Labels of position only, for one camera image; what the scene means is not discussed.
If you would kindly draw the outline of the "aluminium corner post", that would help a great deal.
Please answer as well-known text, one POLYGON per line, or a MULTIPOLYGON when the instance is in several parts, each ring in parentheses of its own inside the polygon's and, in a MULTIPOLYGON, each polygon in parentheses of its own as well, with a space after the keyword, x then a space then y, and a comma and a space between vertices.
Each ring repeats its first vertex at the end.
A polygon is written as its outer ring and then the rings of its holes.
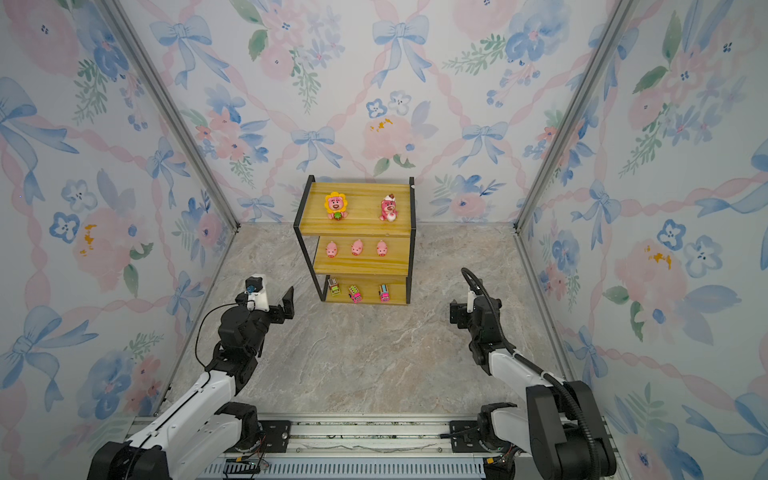
POLYGON ((119 1, 107 0, 96 1, 96 6, 103 15, 107 25, 113 30, 120 45, 125 49, 129 59, 135 64, 142 80, 146 82, 151 98, 160 109, 169 130, 179 142, 187 158, 191 161, 203 186, 208 190, 213 203, 224 215, 227 225, 237 232, 240 222, 236 219, 229 202, 216 182, 213 171, 200 154, 193 135, 186 126, 179 108, 164 85, 159 70, 154 65, 122 5, 119 1))
POLYGON ((607 18, 605 30, 599 37, 597 48, 594 50, 583 73, 583 78, 574 91, 574 95, 564 112, 563 124, 555 136, 551 148, 543 159, 539 172, 534 178, 533 185, 526 196, 523 208, 520 211, 515 226, 515 233, 520 235, 527 228, 527 224, 534 217, 537 202, 543 193, 548 178, 556 168, 560 155, 563 153, 566 143, 573 130, 576 129, 581 115, 592 98, 602 71, 609 62, 609 56, 613 53, 620 36, 623 34, 626 23, 629 20, 635 1, 620 0, 607 18))

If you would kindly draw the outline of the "pink bear toy with cherry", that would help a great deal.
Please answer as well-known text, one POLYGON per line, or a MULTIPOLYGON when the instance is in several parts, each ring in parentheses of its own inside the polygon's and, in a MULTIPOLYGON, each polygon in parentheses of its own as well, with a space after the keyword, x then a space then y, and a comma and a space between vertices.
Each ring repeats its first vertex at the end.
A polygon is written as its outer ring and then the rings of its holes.
POLYGON ((387 195, 381 201, 381 212, 379 219, 381 221, 394 222, 398 217, 397 201, 394 194, 387 195))

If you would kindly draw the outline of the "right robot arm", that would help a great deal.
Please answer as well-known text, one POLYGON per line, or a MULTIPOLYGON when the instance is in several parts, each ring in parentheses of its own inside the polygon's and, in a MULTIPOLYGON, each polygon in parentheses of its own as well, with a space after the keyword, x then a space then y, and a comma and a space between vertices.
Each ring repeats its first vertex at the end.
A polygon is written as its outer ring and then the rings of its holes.
POLYGON ((449 304, 449 321, 471 335, 476 365, 502 381, 518 403, 481 407, 477 427, 448 434, 466 437, 497 453, 509 468, 512 456, 530 455, 543 479, 602 479, 617 473, 617 458, 591 388, 583 381, 561 380, 522 355, 506 341, 498 314, 501 301, 468 293, 466 303, 449 304))

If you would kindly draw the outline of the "brown green robot toy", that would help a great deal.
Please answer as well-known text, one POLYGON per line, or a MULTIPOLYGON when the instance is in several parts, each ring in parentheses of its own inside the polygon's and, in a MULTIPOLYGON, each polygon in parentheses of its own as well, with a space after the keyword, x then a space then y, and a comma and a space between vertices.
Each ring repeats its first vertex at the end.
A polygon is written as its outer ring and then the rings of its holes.
POLYGON ((338 296, 341 292, 339 283, 335 278, 328 279, 328 289, 333 296, 338 296))

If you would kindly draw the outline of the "wooden shelf black metal frame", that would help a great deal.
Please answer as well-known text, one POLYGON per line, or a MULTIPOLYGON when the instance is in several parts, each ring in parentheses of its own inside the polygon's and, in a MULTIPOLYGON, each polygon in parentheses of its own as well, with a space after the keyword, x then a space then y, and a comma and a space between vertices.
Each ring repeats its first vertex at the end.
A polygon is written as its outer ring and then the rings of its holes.
POLYGON ((323 302, 408 305, 417 233, 415 179, 307 178, 293 230, 323 302))

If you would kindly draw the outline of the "aluminium corner post right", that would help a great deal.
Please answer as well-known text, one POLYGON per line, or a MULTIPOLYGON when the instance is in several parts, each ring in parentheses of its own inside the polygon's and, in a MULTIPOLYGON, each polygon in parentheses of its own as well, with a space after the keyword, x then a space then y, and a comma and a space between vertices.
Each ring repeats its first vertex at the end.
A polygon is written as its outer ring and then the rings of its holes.
POLYGON ((602 71, 609 62, 609 56, 613 53, 620 36, 623 34, 626 23, 629 20, 635 1, 620 0, 607 18, 605 30, 599 37, 597 48, 594 50, 583 73, 583 78, 574 91, 574 95, 564 112, 563 124, 555 136, 551 148, 543 159, 539 172, 534 178, 533 185, 526 196, 523 208, 520 211, 515 226, 515 233, 520 235, 527 228, 527 224, 534 217, 537 202, 543 193, 548 178, 556 168, 560 155, 563 153, 566 143, 573 130, 576 129, 581 115, 592 98, 602 71))

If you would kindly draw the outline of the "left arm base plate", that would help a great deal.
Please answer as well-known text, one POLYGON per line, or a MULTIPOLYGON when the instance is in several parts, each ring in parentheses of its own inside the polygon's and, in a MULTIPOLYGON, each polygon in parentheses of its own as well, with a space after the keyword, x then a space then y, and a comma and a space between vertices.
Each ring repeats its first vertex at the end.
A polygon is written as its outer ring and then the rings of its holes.
POLYGON ((243 454, 285 453, 291 427, 292 422, 289 420, 243 420, 240 440, 234 449, 243 454))

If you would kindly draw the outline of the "aluminium corner post left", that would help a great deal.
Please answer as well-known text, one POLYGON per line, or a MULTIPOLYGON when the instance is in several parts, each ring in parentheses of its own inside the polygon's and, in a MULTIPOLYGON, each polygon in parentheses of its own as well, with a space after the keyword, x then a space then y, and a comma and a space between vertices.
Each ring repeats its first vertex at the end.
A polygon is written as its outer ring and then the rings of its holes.
POLYGON ((229 202, 216 182, 213 171, 200 154, 193 135, 186 126, 179 108, 164 85, 159 70, 154 65, 122 5, 119 1, 107 0, 96 1, 96 6, 103 15, 107 25, 113 30, 120 45, 125 49, 129 59, 135 64, 142 80, 146 82, 151 98, 160 109, 169 130, 179 142, 187 158, 191 161, 203 186, 208 190, 213 203, 224 215, 227 225, 237 232, 240 222, 236 219, 229 202))

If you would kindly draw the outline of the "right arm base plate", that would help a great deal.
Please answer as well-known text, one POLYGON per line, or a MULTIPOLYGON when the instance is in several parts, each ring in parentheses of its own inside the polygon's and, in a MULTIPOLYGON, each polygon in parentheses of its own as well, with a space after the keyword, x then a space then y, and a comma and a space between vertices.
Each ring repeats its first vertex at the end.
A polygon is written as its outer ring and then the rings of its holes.
POLYGON ((496 453, 498 446, 491 439, 490 426, 486 421, 452 420, 449 422, 447 439, 453 453, 496 453))

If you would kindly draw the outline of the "colourful robot toy green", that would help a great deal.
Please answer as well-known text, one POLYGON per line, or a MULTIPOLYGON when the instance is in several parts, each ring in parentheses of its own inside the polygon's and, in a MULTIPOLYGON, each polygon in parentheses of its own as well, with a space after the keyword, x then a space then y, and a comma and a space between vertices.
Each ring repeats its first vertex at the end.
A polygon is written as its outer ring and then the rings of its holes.
POLYGON ((349 298, 354 304, 360 303, 362 301, 362 294, 358 286, 350 285, 348 287, 348 294, 349 298))

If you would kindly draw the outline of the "colourful robot toy pink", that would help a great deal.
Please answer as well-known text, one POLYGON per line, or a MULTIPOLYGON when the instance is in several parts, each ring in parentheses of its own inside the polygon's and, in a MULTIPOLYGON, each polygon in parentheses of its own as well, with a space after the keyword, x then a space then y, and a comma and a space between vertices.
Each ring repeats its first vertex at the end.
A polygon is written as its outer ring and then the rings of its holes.
POLYGON ((381 284, 379 286, 379 299, 382 303, 388 303, 391 301, 389 287, 386 284, 381 284))

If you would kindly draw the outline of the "pink bear toy yellow petals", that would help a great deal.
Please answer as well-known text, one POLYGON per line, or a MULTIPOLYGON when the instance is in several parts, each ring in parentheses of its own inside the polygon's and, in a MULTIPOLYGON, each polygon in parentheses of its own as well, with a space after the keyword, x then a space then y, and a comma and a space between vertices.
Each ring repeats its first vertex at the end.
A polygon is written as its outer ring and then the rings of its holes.
POLYGON ((325 197, 324 206, 331 220, 341 221, 348 216, 348 200, 344 193, 331 192, 325 197))

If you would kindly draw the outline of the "pink pig toy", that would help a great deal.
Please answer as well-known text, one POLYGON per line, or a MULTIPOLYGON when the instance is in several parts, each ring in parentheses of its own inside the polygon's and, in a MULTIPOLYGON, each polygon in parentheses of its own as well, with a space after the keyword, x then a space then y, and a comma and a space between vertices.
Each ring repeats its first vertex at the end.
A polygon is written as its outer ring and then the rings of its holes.
POLYGON ((334 241, 330 241, 325 247, 325 253, 328 258, 334 258, 338 254, 338 246, 334 241))
POLYGON ((387 246, 386 242, 383 241, 383 240, 380 240, 377 243, 376 251, 377 251, 377 254, 380 257, 385 257, 387 255, 387 253, 388 253, 388 246, 387 246))
POLYGON ((351 246, 351 253, 353 256, 359 256, 364 248, 364 244, 361 239, 357 239, 353 242, 351 246))

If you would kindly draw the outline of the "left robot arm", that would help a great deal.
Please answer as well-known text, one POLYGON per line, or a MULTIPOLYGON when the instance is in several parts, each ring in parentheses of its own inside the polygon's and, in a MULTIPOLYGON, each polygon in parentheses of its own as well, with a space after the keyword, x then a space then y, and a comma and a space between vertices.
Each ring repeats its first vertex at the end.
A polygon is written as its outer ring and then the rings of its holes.
POLYGON ((271 305, 263 279, 252 276, 225 308, 219 341, 198 380, 130 439, 100 447, 89 479, 195 479, 229 450, 241 459, 266 451, 269 434, 257 408, 234 397, 256 370, 270 327, 294 317, 294 288, 271 305))

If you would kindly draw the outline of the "pink pig toy front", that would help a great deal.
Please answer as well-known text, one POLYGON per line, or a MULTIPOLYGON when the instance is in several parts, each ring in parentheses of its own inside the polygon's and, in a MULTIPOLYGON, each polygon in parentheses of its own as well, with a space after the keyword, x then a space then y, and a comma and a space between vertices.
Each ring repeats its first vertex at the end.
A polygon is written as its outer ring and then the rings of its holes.
POLYGON ((359 256, 364 248, 364 244, 361 239, 357 239, 353 242, 351 246, 351 253, 353 256, 359 256))

